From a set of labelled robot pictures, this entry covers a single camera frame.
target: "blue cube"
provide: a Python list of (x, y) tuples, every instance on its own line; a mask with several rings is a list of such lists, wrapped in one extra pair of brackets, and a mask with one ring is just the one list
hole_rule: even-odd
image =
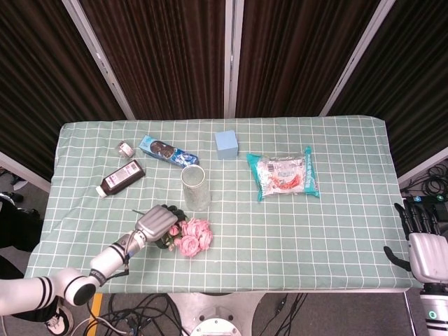
[(232, 159), (238, 156), (238, 142), (235, 131), (215, 133), (218, 159)]

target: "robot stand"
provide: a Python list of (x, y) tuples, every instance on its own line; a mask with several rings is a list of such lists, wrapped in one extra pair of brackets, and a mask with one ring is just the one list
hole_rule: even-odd
[(252, 320), (266, 292), (238, 292), (228, 295), (171, 293), (183, 327), (191, 336), (251, 336)]

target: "curtain pleat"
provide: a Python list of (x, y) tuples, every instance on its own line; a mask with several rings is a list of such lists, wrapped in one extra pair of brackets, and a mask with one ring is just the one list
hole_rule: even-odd
[(245, 0), (240, 117), (317, 116), (379, 0)]
[(398, 176), (448, 147), (447, 46), (447, 1), (397, 1), (330, 110), (385, 120)]
[(0, 151), (50, 180), (64, 123), (125, 116), (61, 1), (0, 6)]
[(223, 117), (225, 0), (81, 0), (136, 118)]

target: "brown bottle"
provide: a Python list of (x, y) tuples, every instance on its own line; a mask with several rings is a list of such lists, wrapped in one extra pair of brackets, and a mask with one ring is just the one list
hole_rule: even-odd
[(133, 160), (105, 177), (101, 185), (97, 186), (97, 193), (100, 197), (114, 195), (133, 184), (142, 176), (145, 176), (144, 170), (136, 160)]

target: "white bottle cap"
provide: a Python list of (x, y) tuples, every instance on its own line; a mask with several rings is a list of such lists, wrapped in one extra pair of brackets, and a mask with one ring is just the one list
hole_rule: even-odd
[(100, 185), (97, 186), (97, 193), (100, 197), (105, 197), (107, 194), (104, 192), (103, 188)]

